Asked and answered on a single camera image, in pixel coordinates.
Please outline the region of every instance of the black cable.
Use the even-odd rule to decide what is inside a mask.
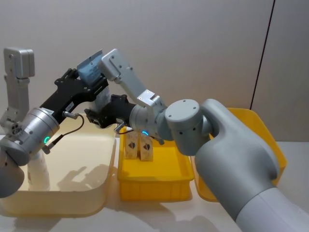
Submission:
[[[127,134],[127,133],[130,133],[130,132],[132,132],[132,131],[134,131],[134,130],[127,130],[126,132],[117,133],[117,134]]]
[[[63,136],[66,136],[66,135],[68,135],[68,134],[74,133],[74,132],[78,131],[80,128],[83,127],[83,125],[84,125],[84,123],[85,123],[85,119],[84,119],[84,117],[83,117],[82,115],[80,115],[80,114],[78,114],[78,117],[81,117],[81,118],[82,118],[82,124],[79,126],[79,128],[77,128],[77,129],[75,129],[75,130],[72,130],[72,131],[70,131],[70,132],[68,132],[68,133],[65,133]]]
[[[54,139],[54,140],[51,142],[53,145],[56,145],[56,143],[58,143],[64,136],[66,136],[66,135],[68,135],[68,134],[71,134],[71,133],[73,133],[73,132],[76,132],[76,131],[78,131],[80,128],[83,127],[83,125],[84,125],[84,123],[85,123],[85,119],[84,119],[84,117],[83,117],[82,115],[80,115],[80,114],[78,114],[78,116],[82,118],[82,124],[81,124],[78,128],[76,128],[76,129],[74,129],[74,130],[72,130],[72,131],[69,131],[69,132],[67,132],[67,133],[65,133],[65,134],[59,135],[56,139]]]

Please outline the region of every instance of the small box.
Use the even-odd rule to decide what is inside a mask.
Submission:
[[[132,131],[126,135],[125,159],[138,158],[139,133]]]
[[[153,161],[153,139],[145,134],[140,134],[140,159],[141,161]]]

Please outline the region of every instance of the green led light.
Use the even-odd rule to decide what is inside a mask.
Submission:
[[[45,139],[44,139],[44,143],[46,144],[48,142],[48,140],[50,139],[49,136],[47,136]]]

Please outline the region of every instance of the white table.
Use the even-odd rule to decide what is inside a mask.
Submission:
[[[309,143],[279,142],[289,164],[279,188],[293,202],[309,212]],[[117,167],[116,155],[114,166]],[[178,203],[122,202],[116,173],[106,206],[86,218],[15,218],[1,216],[4,232],[240,232],[218,203],[202,200],[194,182],[192,200]]]

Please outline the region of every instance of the beige plastic bin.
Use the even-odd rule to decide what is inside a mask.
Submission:
[[[67,118],[50,141],[80,123],[80,119]],[[100,129],[85,117],[83,128],[63,137],[45,155],[50,191],[28,191],[25,166],[23,185],[14,195],[1,199],[2,207],[12,216],[85,217],[98,212],[105,202],[114,161],[114,128]]]

